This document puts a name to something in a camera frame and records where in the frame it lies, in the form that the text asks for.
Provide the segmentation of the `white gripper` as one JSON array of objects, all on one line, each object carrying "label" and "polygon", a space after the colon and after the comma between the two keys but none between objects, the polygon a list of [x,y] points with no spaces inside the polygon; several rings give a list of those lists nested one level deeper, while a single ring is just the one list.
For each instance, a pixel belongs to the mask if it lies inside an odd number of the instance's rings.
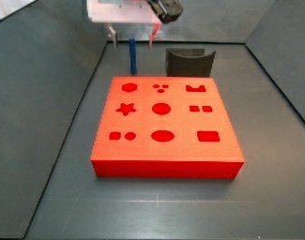
[{"label": "white gripper", "polygon": [[93,22],[105,23],[116,49],[119,35],[112,23],[153,23],[149,38],[149,48],[153,48],[161,21],[147,0],[88,0],[88,13]]}]

